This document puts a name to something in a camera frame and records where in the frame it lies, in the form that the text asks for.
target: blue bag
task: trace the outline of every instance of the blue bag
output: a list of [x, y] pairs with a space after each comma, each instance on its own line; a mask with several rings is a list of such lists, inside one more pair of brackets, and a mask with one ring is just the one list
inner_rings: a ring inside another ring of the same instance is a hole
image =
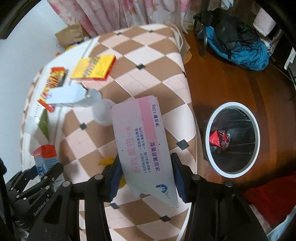
[[263, 70], [268, 65], [269, 54], [260, 39], [248, 45], [237, 42], [236, 49], [231, 50], [231, 59], [228, 59], [227, 51], [217, 40], [213, 27], [206, 27], [206, 32], [209, 45], [222, 58], [251, 70]]

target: blue gripper pad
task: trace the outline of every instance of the blue gripper pad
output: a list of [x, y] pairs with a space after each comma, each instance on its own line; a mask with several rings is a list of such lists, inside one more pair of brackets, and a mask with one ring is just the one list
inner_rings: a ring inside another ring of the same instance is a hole
[[192, 202], [193, 188], [191, 177], [193, 175], [189, 166], [183, 165], [177, 153], [172, 153], [171, 156], [174, 178], [179, 197], [183, 202]]
[[30, 178], [31, 180], [33, 180], [35, 177], [37, 177], [37, 175], [38, 175], [38, 171], [37, 171], [36, 165], [34, 165], [28, 171], [28, 178]]
[[107, 165], [102, 172], [105, 180], [104, 190], [102, 190], [101, 195], [105, 196], [105, 202], [111, 202], [116, 197], [122, 174], [123, 172], [117, 154], [114, 162]]

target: table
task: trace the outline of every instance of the table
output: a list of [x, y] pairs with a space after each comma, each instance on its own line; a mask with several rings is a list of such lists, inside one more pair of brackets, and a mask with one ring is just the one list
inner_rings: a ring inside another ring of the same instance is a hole
[[[66, 51], [48, 63], [36, 75], [26, 100], [21, 126], [21, 159], [23, 169], [34, 165], [30, 155], [32, 123], [43, 107], [37, 99], [44, 87], [50, 68], [64, 66], [71, 72], [78, 59], [114, 54], [117, 58], [107, 80], [83, 81], [95, 88], [103, 98], [121, 103], [134, 98], [155, 95], [158, 98], [170, 153], [176, 152], [183, 164], [197, 169], [196, 121], [190, 91], [180, 55], [178, 31], [163, 24], [135, 26], [110, 32]], [[71, 84], [69, 77], [65, 84]], [[89, 108], [56, 108], [49, 113], [50, 142], [56, 146], [65, 178], [73, 183], [87, 181], [101, 173], [103, 158], [117, 154], [112, 126], [96, 123]], [[177, 143], [185, 140], [189, 147], [182, 150]], [[105, 203], [108, 225], [113, 240], [180, 240], [185, 230], [190, 204], [180, 198], [173, 209], [153, 196], [135, 197], [125, 185], [113, 202], [119, 209]], [[84, 202], [80, 202], [81, 240], [86, 240]], [[160, 217], [168, 216], [163, 222]]]

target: white box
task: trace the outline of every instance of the white box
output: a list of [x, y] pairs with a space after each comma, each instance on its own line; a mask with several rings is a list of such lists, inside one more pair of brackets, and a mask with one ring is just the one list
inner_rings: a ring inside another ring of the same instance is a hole
[[95, 89], [86, 89], [77, 83], [52, 88], [49, 91], [46, 103], [68, 107], [89, 107], [101, 100], [102, 95]]
[[178, 207], [165, 129], [157, 97], [147, 96], [111, 108], [118, 155], [132, 192], [150, 194]]

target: red and yellow packaging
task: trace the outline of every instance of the red and yellow packaging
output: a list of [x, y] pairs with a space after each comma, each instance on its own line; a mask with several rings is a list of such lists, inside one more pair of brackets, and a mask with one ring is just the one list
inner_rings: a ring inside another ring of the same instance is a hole
[[66, 70], [64, 67], [53, 67], [50, 76], [47, 78], [45, 87], [40, 95], [38, 102], [44, 106], [49, 112], [53, 112], [55, 105], [46, 104], [47, 95], [50, 89], [59, 87], [63, 85], [66, 75]]

